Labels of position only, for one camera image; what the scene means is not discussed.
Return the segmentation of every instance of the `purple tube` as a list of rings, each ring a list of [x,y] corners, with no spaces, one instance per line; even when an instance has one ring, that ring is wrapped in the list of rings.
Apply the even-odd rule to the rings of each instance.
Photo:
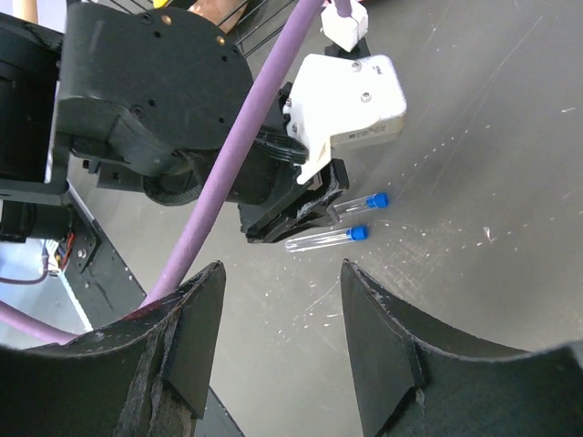
[[[334,3],[340,17],[347,18],[353,13],[353,6],[350,4],[350,0],[335,0]]]
[[[13,328],[32,335],[47,343],[66,344],[72,341],[77,335],[65,332],[47,325],[43,321],[27,316],[23,312],[11,307],[0,300],[0,321],[7,323]]]
[[[321,7],[322,0],[300,0],[291,12],[240,109],[176,247],[140,308],[170,294],[187,275]]]

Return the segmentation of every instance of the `test tube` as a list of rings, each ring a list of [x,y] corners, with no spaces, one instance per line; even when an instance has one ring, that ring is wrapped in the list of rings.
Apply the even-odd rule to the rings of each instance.
[[[338,229],[323,234],[288,239],[284,246],[288,252],[304,252],[305,250],[327,248],[338,244],[352,243],[368,239],[368,227],[357,226],[355,228]]]
[[[338,213],[338,219],[342,220],[371,209],[386,208],[389,206],[389,203],[389,197],[386,193],[376,193],[371,196],[334,205],[334,209]]]

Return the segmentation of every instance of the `test tube with blue cap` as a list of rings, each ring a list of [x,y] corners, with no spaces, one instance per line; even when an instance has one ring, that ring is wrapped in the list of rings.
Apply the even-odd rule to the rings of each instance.
[[[376,193],[371,196],[334,205],[334,209],[338,213],[338,219],[342,220],[360,214],[361,212],[370,211],[371,209],[387,208],[390,203],[386,193]]]
[[[288,252],[304,252],[305,250],[327,248],[339,244],[352,243],[368,239],[368,227],[356,226],[348,229],[338,229],[323,234],[288,239],[284,246]]]

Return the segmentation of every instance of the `blue cap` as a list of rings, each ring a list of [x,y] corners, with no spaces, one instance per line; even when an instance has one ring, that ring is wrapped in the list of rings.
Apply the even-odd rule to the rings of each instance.
[[[368,226],[357,226],[355,228],[350,228],[346,230],[346,235],[348,235],[352,241],[362,241],[363,239],[368,239]]]
[[[376,193],[366,199],[368,208],[386,208],[389,206],[389,197],[386,193]]]

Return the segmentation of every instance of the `white connector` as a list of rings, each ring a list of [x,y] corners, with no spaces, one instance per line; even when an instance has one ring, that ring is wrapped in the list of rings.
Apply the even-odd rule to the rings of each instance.
[[[338,15],[335,4],[327,5],[322,11],[322,31],[334,43],[351,52],[368,32],[366,8],[355,0],[350,0],[353,11],[350,16]]]
[[[407,104],[388,56],[357,61],[308,55],[283,112],[287,133],[309,150],[297,182],[305,184],[332,159],[332,149],[365,147],[396,139]]]

